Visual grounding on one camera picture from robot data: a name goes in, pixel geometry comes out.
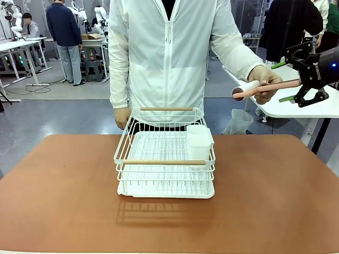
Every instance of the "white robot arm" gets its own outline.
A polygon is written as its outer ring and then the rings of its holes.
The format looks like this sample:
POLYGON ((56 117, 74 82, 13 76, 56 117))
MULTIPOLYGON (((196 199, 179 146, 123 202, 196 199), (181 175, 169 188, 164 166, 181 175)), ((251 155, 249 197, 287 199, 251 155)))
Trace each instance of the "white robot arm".
POLYGON ((94 8, 97 24, 96 28, 102 31, 102 34, 106 34, 108 32, 108 23, 107 23, 107 13, 104 7, 96 7, 94 8))
POLYGON ((11 7, 13 14, 11 14, 9 11, 7 11, 7 20, 11 20, 12 17, 15 20, 15 26, 12 26, 12 32, 15 34, 17 38, 22 38, 21 31, 22 31, 22 13, 19 11, 19 8, 14 4, 13 0, 1 0, 1 9, 7 9, 8 7, 11 7))
POLYGON ((78 16, 82 20, 83 24, 86 27, 86 31, 91 32, 92 28, 91 28, 90 23, 88 22, 88 18, 87 18, 85 10, 78 8, 74 0, 72 0, 72 6, 68 8, 72 11, 73 15, 78 16))

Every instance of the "plastic bag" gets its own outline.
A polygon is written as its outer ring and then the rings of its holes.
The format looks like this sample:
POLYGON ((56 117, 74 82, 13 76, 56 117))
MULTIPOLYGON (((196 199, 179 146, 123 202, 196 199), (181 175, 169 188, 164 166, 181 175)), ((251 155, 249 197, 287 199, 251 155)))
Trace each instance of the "plastic bag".
POLYGON ((252 125, 254 118, 244 110, 232 110, 232 118, 223 134, 246 134, 248 127, 252 125))

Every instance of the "person in black coat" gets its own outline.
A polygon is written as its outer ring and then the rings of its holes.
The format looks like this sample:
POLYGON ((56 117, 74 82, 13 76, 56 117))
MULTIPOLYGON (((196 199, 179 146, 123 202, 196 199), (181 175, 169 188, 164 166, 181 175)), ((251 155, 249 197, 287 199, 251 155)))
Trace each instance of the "person in black coat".
POLYGON ((304 30, 311 35, 323 30, 323 18, 310 0, 274 0, 264 29, 266 60, 280 62, 287 48, 301 44, 304 30))

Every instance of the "dish rack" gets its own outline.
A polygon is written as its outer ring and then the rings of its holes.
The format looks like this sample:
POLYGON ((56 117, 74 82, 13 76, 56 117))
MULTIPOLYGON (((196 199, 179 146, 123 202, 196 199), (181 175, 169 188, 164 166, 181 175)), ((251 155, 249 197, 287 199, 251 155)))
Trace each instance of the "dish rack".
POLYGON ((188 160, 186 126, 206 126, 199 108, 136 108, 114 155, 118 194, 133 197, 211 198, 215 170, 209 160, 188 160), (151 122, 154 116, 164 121, 151 122), (166 122, 166 119, 178 120, 166 122))

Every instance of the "pink handle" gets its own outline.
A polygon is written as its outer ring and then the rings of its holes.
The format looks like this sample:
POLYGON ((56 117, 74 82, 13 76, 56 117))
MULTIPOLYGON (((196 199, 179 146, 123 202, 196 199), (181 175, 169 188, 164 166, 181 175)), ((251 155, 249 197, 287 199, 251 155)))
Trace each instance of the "pink handle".
POLYGON ((272 90, 279 90, 279 89, 285 89, 285 88, 292 88, 292 87, 298 87, 300 86, 300 80, 299 79, 294 79, 282 83, 277 83, 273 85, 267 85, 267 86, 259 86, 255 89, 249 90, 247 92, 242 92, 242 93, 237 93, 233 95, 234 99, 237 98, 247 98, 251 97, 257 93, 262 93, 262 92, 267 92, 267 91, 272 91, 272 90))

